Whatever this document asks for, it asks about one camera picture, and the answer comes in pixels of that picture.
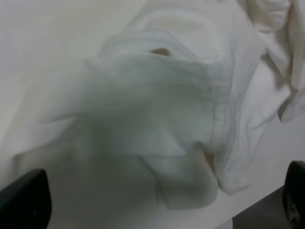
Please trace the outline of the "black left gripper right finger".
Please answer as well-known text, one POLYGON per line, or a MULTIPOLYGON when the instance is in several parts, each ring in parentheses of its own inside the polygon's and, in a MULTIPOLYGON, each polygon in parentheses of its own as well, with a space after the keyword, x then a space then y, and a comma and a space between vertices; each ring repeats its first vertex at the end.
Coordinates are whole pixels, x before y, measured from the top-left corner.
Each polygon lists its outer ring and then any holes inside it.
POLYGON ((305 229, 305 163, 292 161, 283 186, 282 203, 292 229, 305 229))

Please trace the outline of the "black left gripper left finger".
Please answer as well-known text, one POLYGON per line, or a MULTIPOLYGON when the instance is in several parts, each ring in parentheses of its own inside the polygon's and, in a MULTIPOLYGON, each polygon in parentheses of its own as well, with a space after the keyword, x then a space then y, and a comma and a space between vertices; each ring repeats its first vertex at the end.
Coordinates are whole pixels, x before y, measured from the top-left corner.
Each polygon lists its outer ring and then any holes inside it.
POLYGON ((34 169, 0 191, 2 229, 46 229, 52 214, 47 173, 34 169))

